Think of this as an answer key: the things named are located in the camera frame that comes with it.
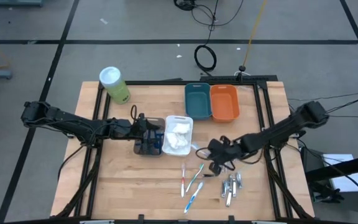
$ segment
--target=plastic bin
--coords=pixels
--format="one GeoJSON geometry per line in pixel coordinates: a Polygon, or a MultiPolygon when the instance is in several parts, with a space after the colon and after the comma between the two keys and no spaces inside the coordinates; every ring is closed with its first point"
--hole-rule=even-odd
{"type": "Polygon", "coordinates": [[[237,88],[233,85],[211,87],[212,117],[216,122],[231,122],[240,115],[237,88]]]}
{"type": "Polygon", "coordinates": [[[191,134],[193,132],[193,119],[185,116],[167,116],[165,119],[165,132],[164,132],[164,140],[162,144],[162,151],[166,154],[173,156],[187,156],[191,151],[191,134]],[[186,146],[180,147],[178,149],[174,149],[168,142],[168,138],[166,137],[167,133],[172,133],[176,124],[190,124],[190,130],[185,134],[185,139],[188,144],[186,146]]]}
{"type": "Polygon", "coordinates": [[[202,120],[212,115],[211,86],[207,83],[189,83],[185,86],[185,110],[187,116],[202,120]]]}

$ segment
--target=toothbrush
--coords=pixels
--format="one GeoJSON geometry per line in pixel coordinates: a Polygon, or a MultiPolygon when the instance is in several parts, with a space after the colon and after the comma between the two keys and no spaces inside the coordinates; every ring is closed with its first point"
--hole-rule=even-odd
{"type": "Polygon", "coordinates": [[[203,170],[203,168],[204,168],[204,164],[201,164],[200,165],[200,170],[196,173],[196,175],[194,175],[193,179],[189,183],[189,186],[187,186],[186,193],[190,190],[191,184],[196,180],[198,174],[200,174],[200,172],[203,170]]]}
{"type": "Polygon", "coordinates": [[[181,197],[185,196],[185,164],[181,164],[181,189],[180,195],[181,197]]]}
{"type": "Polygon", "coordinates": [[[194,199],[196,198],[198,192],[201,190],[203,185],[204,185],[204,182],[201,182],[201,183],[198,184],[198,188],[197,188],[196,192],[193,194],[193,196],[191,196],[191,199],[190,199],[189,203],[186,205],[185,213],[187,213],[189,211],[190,205],[194,202],[194,199]]]}

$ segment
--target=gray floor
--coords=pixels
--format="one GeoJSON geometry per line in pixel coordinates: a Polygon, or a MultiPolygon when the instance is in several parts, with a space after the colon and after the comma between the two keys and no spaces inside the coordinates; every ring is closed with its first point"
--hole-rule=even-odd
{"type": "MultiPolygon", "coordinates": [[[[213,7],[214,1],[198,0],[213,7]]],[[[60,39],[73,0],[46,0],[44,7],[0,7],[0,40],[60,39]]],[[[228,20],[240,0],[220,1],[217,20],[228,20]]],[[[262,1],[245,0],[239,15],[218,27],[212,39],[248,39],[262,1]]],[[[358,25],[358,0],[347,0],[358,25]]],[[[205,19],[201,12],[196,16],[205,19]]],[[[205,39],[207,27],[166,0],[81,0],[68,40],[205,39]]],[[[269,0],[256,39],[356,40],[337,0],[269,0]]],[[[47,101],[74,112],[81,82],[97,80],[99,71],[117,66],[126,80],[198,80],[193,52],[197,44],[65,45],[47,101]]],[[[246,45],[211,44],[218,56],[214,75],[232,75],[246,45]]],[[[0,206],[27,134],[19,119],[25,101],[37,100],[57,45],[0,45],[9,57],[12,80],[0,80],[0,206]]],[[[208,54],[200,52],[201,63],[208,54]]],[[[247,63],[253,75],[277,75],[289,98],[314,98],[358,92],[358,45],[253,45],[247,63]]],[[[357,97],[321,101],[326,108],[357,97]]],[[[299,102],[292,101],[293,106],[299,102]]],[[[338,111],[358,115],[358,104],[338,111]]],[[[304,137],[308,147],[358,157],[358,119],[331,118],[304,137]]],[[[57,186],[57,170],[67,139],[37,130],[6,220],[46,218],[57,186]]],[[[358,213],[336,205],[314,205],[323,220],[358,223],[358,213]]]]}

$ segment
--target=orange bin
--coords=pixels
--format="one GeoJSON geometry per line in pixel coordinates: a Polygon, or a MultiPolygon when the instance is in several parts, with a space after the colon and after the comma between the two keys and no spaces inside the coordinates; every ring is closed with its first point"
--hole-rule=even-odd
{"type": "Polygon", "coordinates": [[[216,122],[231,122],[240,115],[237,88],[233,85],[211,87],[212,117],[216,122]]]}

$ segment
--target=green bottle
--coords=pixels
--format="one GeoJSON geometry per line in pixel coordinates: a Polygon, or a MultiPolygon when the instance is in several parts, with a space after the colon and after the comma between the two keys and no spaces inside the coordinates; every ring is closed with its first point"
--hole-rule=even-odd
{"type": "Polygon", "coordinates": [[[106,89],[107,93],[118,104],[128,102],[131,94],[125,81],[121,77],[121,72],[116,67],[107,67],[100,72],[100,82],[106,89]]]}

